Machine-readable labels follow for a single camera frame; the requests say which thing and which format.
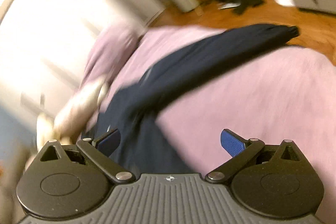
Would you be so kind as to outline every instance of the blue clip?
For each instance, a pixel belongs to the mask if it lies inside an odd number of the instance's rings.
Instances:
[[[220,144],[231,157],[237,156],[246,148],[247,140],[238,136],[229,129],[224,129],[220,134]]]
[[[109,157],[118,148],[120,139],[121,136],[119,130],[113,130],[101,138],[94,140],[92,145],[106,157]]]

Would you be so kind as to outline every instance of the silver screw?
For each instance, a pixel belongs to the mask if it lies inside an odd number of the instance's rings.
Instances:
[[[132,174],[130,172],[119,172],[115,175],[118,180],[128,180],[132,178]]]
[[[225,176],[222,172],[211,172],[208,174],[208,178],[210,178],[211,180],[221,180],[224,177]]]

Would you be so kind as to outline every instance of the bed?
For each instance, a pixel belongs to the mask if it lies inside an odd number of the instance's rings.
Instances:
[[[224,31],[160,27],[139,37],[131,26],[112,26],[91,50],[81,86],[107,75],[110,87],[100,106],[104,112],[117,90],[137,82],[155,62]],[[294,140],[324,183],[317,216],[336,223],[335,90],[335,67],[324,55],[282,47],[187,92],[161,111],[156,122],[182,159],[202,175],[231,158],[220,143],[224,128],[266,144]],[[97,114],[87,130],[95,125]]]

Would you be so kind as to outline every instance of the crosshair logo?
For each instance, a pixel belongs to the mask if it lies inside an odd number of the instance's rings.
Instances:
[[[175,178],[172,175],[166,177],[166,180],[168,180],[169,182],[172,182],[174,179]]]

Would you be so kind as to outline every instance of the wooden floor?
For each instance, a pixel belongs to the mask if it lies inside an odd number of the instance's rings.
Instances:
[[[315,49],[336,65],[336,16],[301,12],[296,8],[282,7],[274,0],[264,1],[265,4],[248,8],[241,16],[233,14],[232,9],[218,10],[215,1],[202,7],[202,16],[194,11],[181,13],[177,8],[170,7],[151,26],[199,24],[213,28],[235,28],[255,23],[296,25],[301,35],[290,43]]]

